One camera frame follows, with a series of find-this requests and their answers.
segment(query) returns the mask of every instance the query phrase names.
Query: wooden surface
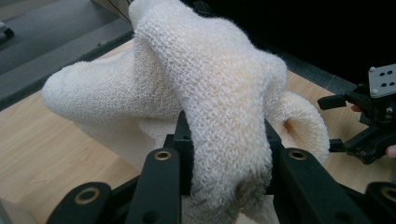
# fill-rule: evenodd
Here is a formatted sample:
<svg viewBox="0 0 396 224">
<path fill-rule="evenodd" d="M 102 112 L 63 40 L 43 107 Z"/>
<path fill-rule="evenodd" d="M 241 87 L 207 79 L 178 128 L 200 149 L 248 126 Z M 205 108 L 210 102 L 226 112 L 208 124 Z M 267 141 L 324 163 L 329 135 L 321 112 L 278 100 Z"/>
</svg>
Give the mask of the wooden surface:
<svg viewBox="0 0 396 224">
<path fill-rule="evenodd" d="M 125 50 L 128 42 L 107 56 Z M 317 100 L 331 92 L 289 74 L 288 90 L 317 107 L 330 138 L 344 141 L 366 128 L 349 107 L 320 111 Z M 112 188 L 139 175 L 131 165 L 80 131 L 73 122 L 50 112 L 40 92 L 0 112 L 0 198 L 18 204 L 45 223 L 52 209 L 74 187 L 106 182 Z M 383 157 L 370 165 L 344 153 L 331 154 L 326 169 L 333 178 L 364 192 L 368 183 L 390 181 L 396 160 Z"/>
</svg>

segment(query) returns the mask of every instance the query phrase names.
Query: cloth fold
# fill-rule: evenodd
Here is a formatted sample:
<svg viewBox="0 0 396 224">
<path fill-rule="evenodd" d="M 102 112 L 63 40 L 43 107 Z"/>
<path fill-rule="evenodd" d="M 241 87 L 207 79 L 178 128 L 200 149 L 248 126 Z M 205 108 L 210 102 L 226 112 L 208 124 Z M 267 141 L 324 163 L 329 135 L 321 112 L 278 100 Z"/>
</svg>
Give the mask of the cloth fold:
<svg viewBox="0 0 396 224">
<path fill-rule="evenodd" d="M 186 112 L 194 143 L 183 223 L 277 223 L 264 120 L 290 146 L 327 158 L 318 111 L 285 91 L 287 66 L 231 21 L 202 18 L 178 0 L 134 0 L 130 49 L 52 75 L 45 105 L 141 169 Z"/>
</svg>

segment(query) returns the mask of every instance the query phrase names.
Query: human hand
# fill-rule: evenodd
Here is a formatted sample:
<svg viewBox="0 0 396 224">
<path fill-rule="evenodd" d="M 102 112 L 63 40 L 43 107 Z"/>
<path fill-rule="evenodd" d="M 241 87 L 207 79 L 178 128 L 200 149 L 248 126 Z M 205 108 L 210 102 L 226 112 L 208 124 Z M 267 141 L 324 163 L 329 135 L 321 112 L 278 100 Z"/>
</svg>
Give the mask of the human hand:
<svg viewBox="0 0 396 224">
<path fill-rule="evenodd" d="M 350 108 L 354 112 L 361 112 L 361 108 L 358 105 L 353 105 Z M 387 147 L 385 150 L 385 155 L 389 156 L 390 158 L 396 158 L 396 145 Z"/>
</svg>

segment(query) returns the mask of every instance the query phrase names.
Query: screw hole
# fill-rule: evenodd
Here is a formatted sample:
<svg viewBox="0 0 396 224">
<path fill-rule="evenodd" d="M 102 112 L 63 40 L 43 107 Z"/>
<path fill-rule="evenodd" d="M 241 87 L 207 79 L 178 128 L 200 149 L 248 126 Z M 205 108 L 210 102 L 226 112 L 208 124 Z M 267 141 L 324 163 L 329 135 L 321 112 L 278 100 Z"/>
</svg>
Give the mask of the screw hole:
<svg viewBox="0 0 396 224">
<path fill-rule="evenodd" d="M 75 197 L 76 204 L 87 204 L 95 201 L 100 195 L 100 190 L 95 187 L 89 187 L 79 192 Z"/>
<path fill-rule="evenodd" d="M 172 157 L 172 154 L 168 151 L 160 151 L 155 153 L 154 158 L 158 161 L 166 161 Z"/>
<path fill-rule="evenodd" d="M 306 160 L 306 154 L 302 151 L 293 150 L 289 152 L 289 156 L 298 161 Z"/>
</svg>

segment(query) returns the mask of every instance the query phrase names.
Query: black mechanical part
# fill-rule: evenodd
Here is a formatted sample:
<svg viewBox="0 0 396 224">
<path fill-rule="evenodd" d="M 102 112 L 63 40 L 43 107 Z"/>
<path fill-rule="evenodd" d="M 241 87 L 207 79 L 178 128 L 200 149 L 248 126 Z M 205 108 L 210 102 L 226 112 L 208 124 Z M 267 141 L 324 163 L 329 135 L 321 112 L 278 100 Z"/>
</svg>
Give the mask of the black mechanical part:
<svg viewBox="0 0 396 224">
<path fill-rule="evenodd" d="M 312 154 L 284 148 L 269 122 L 265 121 L 265 126 L 273 152 L 273 177 L 267 194 L 274 195 L 281 224 L 396 223 L 396 185 L 371 183 L 365 194 L 340 185 Z M 179 151 L 187 152 L 184 159 Z M 163 148 L 148 154 L 140 176 L 112 191 L 104 183 L 71 190 L 48 223 L 181 223 L 182 188 L 191 185 L 190 171 L 181 170 L 192 168 L 193 158 L 188 158 L 193 157 L 192 151 L 191 131 L 183 112 L 175 134 L 168 134 Z"/>
<path fill-rule="evenodd" d="M 368 128 L 345 143 L 331 139 L 330 152 L 346 152 L 364 164 L 371 164 L 385 155 L 387 147 L 396 144 L 396 96 L 372 98 L 369 86 L 361 83 L 353 91 L 320 98 L 318 105 L 327 110 L 346 106 L 346 102 L 361 108 L 360 123 Z"/>
<path fill-rule="evenodd" d="M 180 223 L 179 162 L 178 153 L 172 148 L 148 154 L 126 223 Z"/>
<path fill-rule="evenodd" d="M 0 32 L 4 33 L 6 35 L 7 38 L 11 38 L 12 36 L 14 36 L 14 32 L 11 30 L 11 28 L 9 28 L 8 26 L 6 26 L 3 22 L 0 21 Z"/>
</svg>

